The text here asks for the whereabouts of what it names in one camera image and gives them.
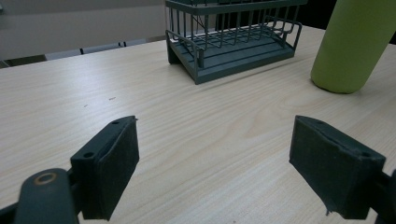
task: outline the wire rack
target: wire rack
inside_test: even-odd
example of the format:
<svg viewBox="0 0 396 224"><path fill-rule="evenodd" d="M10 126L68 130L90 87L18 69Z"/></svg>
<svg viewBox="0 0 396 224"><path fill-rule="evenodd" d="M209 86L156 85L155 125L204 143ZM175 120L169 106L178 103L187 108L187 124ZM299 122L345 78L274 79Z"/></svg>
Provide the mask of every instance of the wire rack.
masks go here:
<svg viewBox="0 0 396 224"><path fill-rule="evenodd" d="M169 63L195 84L294 56L307 0L166 0ZM288 35L295 32L289 43Z"/></svg>

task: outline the green water bottle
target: green water bottle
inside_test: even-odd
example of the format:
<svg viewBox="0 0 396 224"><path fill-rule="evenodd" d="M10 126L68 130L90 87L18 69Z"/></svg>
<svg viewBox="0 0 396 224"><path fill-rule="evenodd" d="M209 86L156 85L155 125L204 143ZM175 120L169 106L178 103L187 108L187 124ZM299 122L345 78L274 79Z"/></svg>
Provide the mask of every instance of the green water bottle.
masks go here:
<svg viewBox="0 0 396 224"><path fill-rule="evenodd" d="M352 93L364 86L396 31L396 0L338 0L317 58L312 81Z"/></svg>

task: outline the light wood tabletop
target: light wood tabletop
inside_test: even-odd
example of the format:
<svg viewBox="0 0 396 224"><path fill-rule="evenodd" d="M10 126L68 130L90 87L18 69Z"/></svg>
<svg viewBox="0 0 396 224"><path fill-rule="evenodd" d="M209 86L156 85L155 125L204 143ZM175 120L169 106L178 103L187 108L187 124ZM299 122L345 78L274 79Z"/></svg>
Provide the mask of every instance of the light wood tabletop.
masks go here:
<svg viewBox="0 0 396 224"><path fill-rule="evenodd" d="M0 69L0 207L110 121L136 115L140 162L110 223L374 223L326 216L289 164L294 117L321 119L396 168L396 46L360 91L310 81L324 31L304 27L294 58L194 85L164 41ZM82 223L106 223L103 220Z"/></svg>

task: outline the dish drying rack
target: dish drying rack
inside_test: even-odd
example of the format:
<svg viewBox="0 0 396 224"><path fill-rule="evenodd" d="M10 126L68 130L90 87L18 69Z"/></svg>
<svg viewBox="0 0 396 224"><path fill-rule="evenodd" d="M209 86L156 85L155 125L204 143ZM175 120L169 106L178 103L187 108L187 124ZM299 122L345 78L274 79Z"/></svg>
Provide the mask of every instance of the dish drying rack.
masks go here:
<svg viewBox="0 0 396 224"><path fill-rule="evenodd" d="M302 29L299 6L306 2L166 0L168 61L182 63L200 84L291 58Z"/></svg>

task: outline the gray wall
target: gray wall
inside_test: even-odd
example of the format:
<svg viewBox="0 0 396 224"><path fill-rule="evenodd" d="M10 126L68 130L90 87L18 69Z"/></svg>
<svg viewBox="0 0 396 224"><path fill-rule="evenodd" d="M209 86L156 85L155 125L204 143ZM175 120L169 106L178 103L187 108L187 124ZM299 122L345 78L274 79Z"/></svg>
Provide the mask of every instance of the gray wall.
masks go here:
<svg viewBox="0 0 396 224"><path fill-rule="evenodd" d="M0 0L0 60L164 35L164 0Z"/></svg>

